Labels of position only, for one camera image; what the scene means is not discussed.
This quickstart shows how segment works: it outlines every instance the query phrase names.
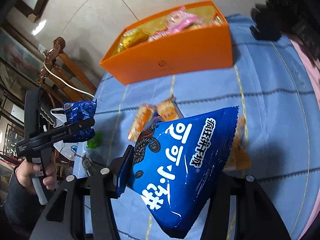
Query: tiled floor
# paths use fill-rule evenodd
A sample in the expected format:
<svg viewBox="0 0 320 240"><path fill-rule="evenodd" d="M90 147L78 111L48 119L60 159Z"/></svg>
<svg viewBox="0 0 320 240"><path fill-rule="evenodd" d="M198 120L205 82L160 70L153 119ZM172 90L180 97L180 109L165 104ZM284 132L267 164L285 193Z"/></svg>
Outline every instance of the tiled floor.
<svg viewBox="0 0 320 240"><path fill-rule="evenodd" d="M16 8L8 21L32 44L52 48L58 36L66 41L65 52L77 63L90 80L98 85L105 70L99 65L119 32L127 25L151 14L201 0L49 0L41 19L31 23ZM212 0L224 15L249 15L255 3L265 0ZM46 19L37 35L31 32Z"/></svg>

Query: blue snack bag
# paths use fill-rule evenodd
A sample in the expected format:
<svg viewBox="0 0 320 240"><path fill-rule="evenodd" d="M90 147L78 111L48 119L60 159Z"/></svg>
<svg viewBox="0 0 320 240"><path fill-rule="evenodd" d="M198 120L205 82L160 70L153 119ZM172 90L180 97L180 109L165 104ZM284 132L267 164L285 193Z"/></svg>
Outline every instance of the blue snack bag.
<svg viewBox="0 0 320 240"><path fill-rule="evenodd" d="M128 186L168 236L185 238L215 190L238 112L227 107L170 122L157 116L141 132Z"/></svg>
<svg viewBox="0 0 320 240"><path fill-rule="evenodd" d="M96 108L97 102L95 101L79 101L71 103L62 104L64 113L66 114L67 122L65 124L77 122L79 120L88 119L93 117ZM85 142L94 137L94 129L84 129L78 131L73 137L63 140L64 143L74 143L74 142Z"/></svg>

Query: pink snack package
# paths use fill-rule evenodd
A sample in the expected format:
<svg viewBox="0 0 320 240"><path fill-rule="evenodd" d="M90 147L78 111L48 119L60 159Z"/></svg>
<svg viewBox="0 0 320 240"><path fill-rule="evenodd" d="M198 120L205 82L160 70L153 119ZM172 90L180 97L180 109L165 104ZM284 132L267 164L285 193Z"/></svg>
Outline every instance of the pink snack package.
<svg viewBox="0 0 320 240"><path fill-rule="evenodd" d="M168 33L177 33L190 24L200 21L198 16L192 13L185 12L186 8L183 6L178 11L173 11L167 16Z"/></svg>

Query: orange box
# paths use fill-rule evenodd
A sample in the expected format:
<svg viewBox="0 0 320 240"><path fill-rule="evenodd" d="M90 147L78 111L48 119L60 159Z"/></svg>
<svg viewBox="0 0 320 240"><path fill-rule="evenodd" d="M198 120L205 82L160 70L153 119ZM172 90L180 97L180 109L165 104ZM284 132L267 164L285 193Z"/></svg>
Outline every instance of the orange box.
<svg viewBox="0 0 320 240"><path fill-rule="evenodd" d="M176 73L231 67L232 45L229 25L224 16L210 0L185 5L186 10L203 6L214 8L222 20L220 26L183 30L114 54L126 31L179 10L180 6L171 8L126 27L100 65L124 85Z"/></svg>

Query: white cable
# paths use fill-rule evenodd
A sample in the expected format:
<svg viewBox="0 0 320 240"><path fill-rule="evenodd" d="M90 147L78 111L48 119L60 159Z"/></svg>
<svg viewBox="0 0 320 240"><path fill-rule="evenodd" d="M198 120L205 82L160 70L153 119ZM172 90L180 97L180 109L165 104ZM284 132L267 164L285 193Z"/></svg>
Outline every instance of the white cable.
<svg viewBox="0 0 320 240"><path fill-rule="evenodd" d="M45 69L46 69L52 76L54 76L54 77L56 77L57 79L61 80L61 81L62 81L63 83L65 83L68 87L70 87L70 88L72 88L72 89L74 89L74 90L76 90L76 91L78 91L78 92L80 92L80 93L87 94L87 95L89 95L89 96L91 96L91 97L94 98L94 95L92 95L92 94L90 94L90 93L88 93L88 92L82 91L82 90L80 90L80 89L78 89L78 88L75 88L75 87L73 87L73 86L70 86L70 85L69 85L67 82L65 82L62 78L60 78L60 77L58 77L57 75L53 74L53 73L47 68L47 66L45 65L44 62L43 62L43 65L44 65Z"/></svg>

